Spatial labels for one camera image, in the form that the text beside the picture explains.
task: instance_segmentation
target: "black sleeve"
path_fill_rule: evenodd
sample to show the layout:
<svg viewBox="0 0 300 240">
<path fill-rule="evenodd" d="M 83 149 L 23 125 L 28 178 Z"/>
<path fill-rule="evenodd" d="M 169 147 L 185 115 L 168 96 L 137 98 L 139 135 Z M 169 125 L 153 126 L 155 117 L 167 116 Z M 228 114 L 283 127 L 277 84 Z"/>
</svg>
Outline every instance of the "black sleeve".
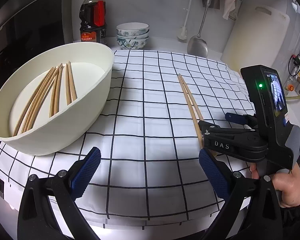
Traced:
<svg viewBox="0 0 300 240">
<path fill-rule="evenodd" d="M 281 208 L 283 239 L 300 240 L 300 205 L 292 208 Z"/>
</svg>

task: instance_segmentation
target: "table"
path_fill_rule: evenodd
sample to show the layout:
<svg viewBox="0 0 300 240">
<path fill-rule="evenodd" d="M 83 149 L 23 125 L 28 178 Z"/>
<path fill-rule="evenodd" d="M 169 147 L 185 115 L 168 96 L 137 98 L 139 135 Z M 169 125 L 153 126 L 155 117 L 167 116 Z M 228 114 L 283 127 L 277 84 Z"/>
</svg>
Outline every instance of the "table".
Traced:
<svg viewBox="0 0 300 240">
<path fill-rule="evenodd" d="M 89 223 L 145 227 L 215 215 L 224 201 L 199 165 L 199 144 L 177 74 L 182 74 L 206 121 L 232 128 L 242 125 L 225 121 L 225 113 L 254 113 L 242 78 L 221 62 L 185 54 L 114 54 L 111 89 L 96 122 L 51 155 L 26 155 L 1 143 L 0 178 L 21 196 L 30 174 L 54 176 L 96 146 L 100 166 L 76 200 Z M 217 159 L 250 175 L 244 161 L 226 155 Z"/>
</svg>

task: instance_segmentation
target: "blue gripper pad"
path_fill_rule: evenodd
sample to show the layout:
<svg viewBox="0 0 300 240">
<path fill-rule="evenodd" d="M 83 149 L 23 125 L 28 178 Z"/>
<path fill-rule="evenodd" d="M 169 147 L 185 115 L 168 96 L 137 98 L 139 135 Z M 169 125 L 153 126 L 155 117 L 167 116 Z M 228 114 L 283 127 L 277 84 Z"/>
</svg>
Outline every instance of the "blue gripper pad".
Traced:
<svg viewBox="0 0 300 240">
<path fill-rule="evenodd" d="M 71 198 L 73 200 L 82 197 L 90 180 L 92 179 L 92 176 L 99 167 L 101 162 L 100 150 L 97 147 L 93 147 L 82 161 L 84 164 L 71 180 Z"/>
<path fill-rule="evenodd" d="M 228 122 L 233 122 L 237 124 L 245 125 L 247 124 L 247 119 L 240 114 L 232 114 L 232 113 L 226 113 L 225 118 Z"/>
<path fill-rule="evenodd" d="M 224 162 L 217 161 L 207 148 L 200 150 L 199 163 L 217 196 L 227 201 L 231 194 L 232 175 L 228 166 Z"/>
</svg>

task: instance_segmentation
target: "cutting board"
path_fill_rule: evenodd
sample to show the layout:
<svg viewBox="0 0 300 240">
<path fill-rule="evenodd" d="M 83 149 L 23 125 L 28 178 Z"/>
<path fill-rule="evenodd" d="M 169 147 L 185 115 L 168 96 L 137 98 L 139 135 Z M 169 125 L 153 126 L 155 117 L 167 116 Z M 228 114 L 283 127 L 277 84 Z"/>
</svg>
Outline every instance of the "cutting board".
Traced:
<svg viewBox="0 0 300 240">
<path fill-rule="evenodd" d="M 289 22 L 289 16 L 277 9 L 244 0 L 221 60 L 239 73 L 247 66 L 271 67 Z"/>
</svg>

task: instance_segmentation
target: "white sticker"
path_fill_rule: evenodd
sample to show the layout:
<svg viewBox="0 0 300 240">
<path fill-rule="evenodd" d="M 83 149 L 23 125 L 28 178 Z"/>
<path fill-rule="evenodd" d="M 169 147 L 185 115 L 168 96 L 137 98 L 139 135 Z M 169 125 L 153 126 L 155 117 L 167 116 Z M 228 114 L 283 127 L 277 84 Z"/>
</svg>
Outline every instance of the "white sticker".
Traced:
<svg viewBox="0 0 300 240">
<path fill-rule="evenodd" d="M 289 122 L 289 115 L 288 112 L 284 115 L 284 119 L 286 120 L 286 124 Z"/>
</svg>

